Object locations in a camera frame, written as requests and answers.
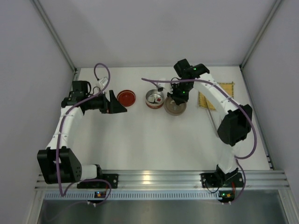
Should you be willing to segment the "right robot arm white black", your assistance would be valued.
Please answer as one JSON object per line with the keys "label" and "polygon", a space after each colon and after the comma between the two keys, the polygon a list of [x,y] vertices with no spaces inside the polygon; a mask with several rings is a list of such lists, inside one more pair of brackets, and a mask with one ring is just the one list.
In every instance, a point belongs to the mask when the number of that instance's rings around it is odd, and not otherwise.
{"label": "right robot arm white black", "polygon": [[189,92],[196,89],[202,93],[221,116],[217,129],[220,140],[226,145],[235,146],[247,138],[248,133],[254,136],[253,150],[242,159],[249,158],[257,146],[257,134],[252,123],[252,107],[237,103],[212,77],[210,70],[203,64],[191,66],[186,59],[178,61],[174,70],[179,76],[177,82],[171,81],[171,91],[164,102],[165,110],[174,116],[181,115],[186,109]]}

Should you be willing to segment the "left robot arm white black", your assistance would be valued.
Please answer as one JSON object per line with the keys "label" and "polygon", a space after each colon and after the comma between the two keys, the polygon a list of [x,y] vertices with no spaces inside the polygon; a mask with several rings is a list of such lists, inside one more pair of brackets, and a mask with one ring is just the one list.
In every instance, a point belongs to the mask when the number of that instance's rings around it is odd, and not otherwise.
{"label": "left robot arm white black", "polygon": [[88,81],[72,82],[72,91],[61,103],[61,115],[53,137],[44,150],[39,150],[37,160],[47,184],[74,183],[88,179],[102,178],[98,164],[82,165],[71,147],[75,141],[78,126],[88,110],[99,110],[102,114],[127,112],[112,90],[109,98],[105,93],[90,95]]}

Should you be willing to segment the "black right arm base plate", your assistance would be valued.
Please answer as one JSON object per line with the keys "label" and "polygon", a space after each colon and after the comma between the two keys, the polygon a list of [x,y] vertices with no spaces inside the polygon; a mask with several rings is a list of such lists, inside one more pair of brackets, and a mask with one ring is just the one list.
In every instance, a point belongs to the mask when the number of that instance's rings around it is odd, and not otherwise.
{"label": "black right arm base plate", "polygon": [[220,175],[216,172],[201,173],[202,186],[209,189],[215,188],[231,188],[232,184],[236,188],[242,188],[244,186],[244,181],[241,173]]}

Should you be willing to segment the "brown round lid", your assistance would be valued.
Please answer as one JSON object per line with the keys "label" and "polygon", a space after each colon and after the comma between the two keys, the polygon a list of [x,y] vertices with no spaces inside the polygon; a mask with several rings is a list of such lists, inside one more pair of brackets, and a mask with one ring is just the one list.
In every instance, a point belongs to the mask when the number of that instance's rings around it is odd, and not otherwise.
{"label": "brown round lid", "polygon": [[187,103],[182,103],[180,105],[177,105],[175,101],[169,97],[167,97],[164,101],[164,109],[166,112],[173,112],[173,113],[185,112],[186,108],[187,108]]}

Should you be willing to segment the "dark sushi roll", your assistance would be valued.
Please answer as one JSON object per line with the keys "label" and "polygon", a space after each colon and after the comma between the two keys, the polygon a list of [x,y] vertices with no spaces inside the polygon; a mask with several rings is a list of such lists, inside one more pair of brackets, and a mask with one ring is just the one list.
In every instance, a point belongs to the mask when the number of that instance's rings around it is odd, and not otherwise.
{"label": "dark sushi roll", "polygon": [[156,104],[156,98],[155,97],[149,97],[147,99],[147,101],[150,103],[150,104]]}

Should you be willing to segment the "sushi roll with red centre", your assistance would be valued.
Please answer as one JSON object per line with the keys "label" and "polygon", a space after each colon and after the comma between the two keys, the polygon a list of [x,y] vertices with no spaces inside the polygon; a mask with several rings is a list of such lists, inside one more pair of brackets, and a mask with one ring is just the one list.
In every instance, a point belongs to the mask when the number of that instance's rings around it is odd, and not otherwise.
{"label": "sushi roll with red centre", "polygon": [[162,102],[163,102],[163,98],[161,98],[161,97],[155,97],[155,100],[154,100],[155,104],[160,104]]}

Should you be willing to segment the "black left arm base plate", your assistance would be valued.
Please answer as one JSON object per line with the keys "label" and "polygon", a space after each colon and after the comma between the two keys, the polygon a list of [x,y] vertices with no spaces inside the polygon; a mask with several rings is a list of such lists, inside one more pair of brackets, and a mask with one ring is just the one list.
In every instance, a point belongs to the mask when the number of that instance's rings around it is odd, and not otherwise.
{"label": "black left arm base plate", "polygon": [[94,179],[86,179],[77,184],[78,189],[106,189],[118,188],[118,174],[101,174]]}

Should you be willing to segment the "brown metal lunch tin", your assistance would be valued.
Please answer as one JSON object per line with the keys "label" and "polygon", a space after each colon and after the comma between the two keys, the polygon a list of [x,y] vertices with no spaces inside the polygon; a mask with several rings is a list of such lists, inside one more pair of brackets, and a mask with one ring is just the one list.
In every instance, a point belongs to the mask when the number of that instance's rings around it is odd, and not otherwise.
{"label": "brown metal lunch tin", "polygon": [[173,112],[167,112],[169,115],[171,116],[180,116],[182,115],[184,112],[179,112],[179,113],[173,113]]}

